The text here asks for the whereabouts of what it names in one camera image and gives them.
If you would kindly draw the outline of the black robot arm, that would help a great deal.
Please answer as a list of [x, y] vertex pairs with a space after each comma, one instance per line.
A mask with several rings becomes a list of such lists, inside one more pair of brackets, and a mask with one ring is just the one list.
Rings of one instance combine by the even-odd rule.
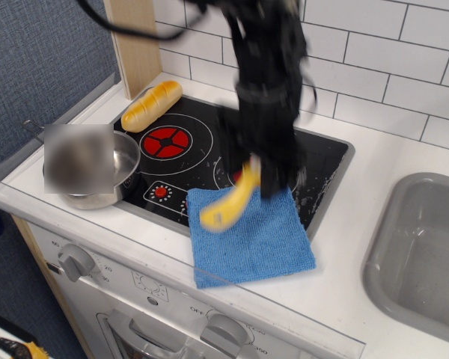
[[217, 7], [230, 28], [239, 74], [236, 114], [218, 109], [224, 167], [237, 172], [250, 155], [261, 163], [260, 194], [271, 198], [305, 168], [296, 140], [308, 49], [298, 1], [197, 1]]

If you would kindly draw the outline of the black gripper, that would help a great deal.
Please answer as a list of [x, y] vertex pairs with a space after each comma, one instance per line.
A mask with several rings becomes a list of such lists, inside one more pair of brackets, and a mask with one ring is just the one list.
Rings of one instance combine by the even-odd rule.
[[250, 154], [261, 158], [260, 196], [269, 199], [288, 187], [302, 168], [293, 122], [298, 105], [285, 87], [238, 85], [239, 108], [219, 106], [219, 144], [224, 168], [233, 173]]

